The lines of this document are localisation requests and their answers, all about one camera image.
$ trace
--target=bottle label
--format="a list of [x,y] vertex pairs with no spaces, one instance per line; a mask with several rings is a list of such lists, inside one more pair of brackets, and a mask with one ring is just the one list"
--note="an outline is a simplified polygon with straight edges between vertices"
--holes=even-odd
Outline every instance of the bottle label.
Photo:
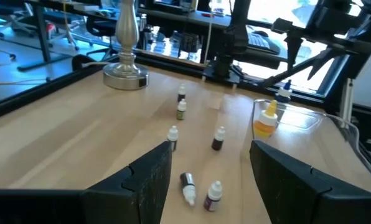
[[208,210],[210,212],[214,212],[214,211],[217,210],[219,201],[220,200],[212,200],[212,199],[209,198],[208,195],[206,195],[204,207],[205,207],[206,210]]
[[261,138],[269,138],[275,132],[276,124],[277,121],[272,126],[263,124],[261,121],[255,121],[253,123],[253,134]]
[[176,118],[179,119],[179,120],[184,119],[185,113],[186,113],[185,111],[179,111],[179,110],[177,110]]
[[221,150],[223,146],[223,141],[219,141],[217,139],[213,139],[212,142],[212,149],[215,149],[216,151]]
[[180,94],[178,94],[178,95],[177,95],[177,102],[180,102],[182,99],[185,99],[185,98],[186,98],[185,95],[180,95]]
[[170,141],[171,142],[171,150],[174,152],[176,150],[177,141]]

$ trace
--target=lamp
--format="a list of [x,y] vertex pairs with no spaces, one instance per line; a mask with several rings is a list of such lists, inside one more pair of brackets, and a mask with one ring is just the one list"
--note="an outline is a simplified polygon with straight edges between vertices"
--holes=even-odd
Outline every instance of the lamp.
[[120,62],[111,63],[103,68],[103,82],[119,90],[138,90],[148,85],[147,68],[136,65],[133,46],[139,39],[139,30],[134,10],[134,0],[122,0],[120,15],[116,23],[116,38],[121,45]]

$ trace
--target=wooden table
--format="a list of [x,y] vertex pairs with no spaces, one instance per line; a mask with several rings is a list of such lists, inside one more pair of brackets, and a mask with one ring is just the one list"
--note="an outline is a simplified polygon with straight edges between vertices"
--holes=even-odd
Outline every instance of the wooden table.
[[[138,91],[104,86],[96,73],[0,118],[0,188],[85,189],[137,159],[179,128],[171,184],[161,223],[270,223],[249,160],[253,101],[266,96],[150,68],[150,85]],[[176,120],[177,89],[187,88],[186,119]],[[287,153],[371,191],[371,175],[329,123]],[[215,130],[225,126],[223,148],[210,148]],[[195,207],[179,190],[179,176],[191,172],[197,186]],[[216,212],[202,204],[214,180],[223,184]]]

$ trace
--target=white bottle cap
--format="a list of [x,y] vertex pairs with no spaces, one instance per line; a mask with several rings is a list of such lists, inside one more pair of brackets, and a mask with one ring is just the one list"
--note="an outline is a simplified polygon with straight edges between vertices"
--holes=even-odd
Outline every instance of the white bottle cap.
[[179,95],[185,95],[185,94],[186,94],[186,86],[184,85],[184,83],[181,83],[179,87]]
[[283,87],[281,87],[278,90],[278,94],[283,97],[291,97],[292,95],[292,90],[285,90]]
[[179,139],[179,131],[177,130],[176,126],[172,126],[169,129],[169,133],[167,134],[167,140],[177,141],[178,139]]
[[223,194],[222,183],[218,180],[212,183],[208,190],[208,196],[212,200],[220,200]]
[[179,111],[186,111],[186,109],[187,109],[186,99],[181,99],[181,101],[179,102],[179,106],[177,107],[177,109]]
[[183,188],[183,195],[185,200],[191,205],[195,205],[195,186],[194,185],[187,185]]
[[223,141],[224,137],[225,137],[225,130],[224,130],[224,127],[221,126],[216,131],[215,139],[218,140],[218,141]]
[[266,111],[262,111],[259,116],[259,121],[267,126],[276,126],[278,116],[274,114],[274,116],[270,116],[266,114]]

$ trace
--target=yellow bottle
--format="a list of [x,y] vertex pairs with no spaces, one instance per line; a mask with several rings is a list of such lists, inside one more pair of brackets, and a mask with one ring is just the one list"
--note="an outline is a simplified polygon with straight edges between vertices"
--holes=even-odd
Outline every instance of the yellow bottle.
[[273,100],[271,101],[267,110],[263,110],[260,113],[259,119],[253,123],[253,133],[255,134],[255,136],[268,138],[275,132],[278,118],[277,114],[275,114],[276,110],[277,101]]

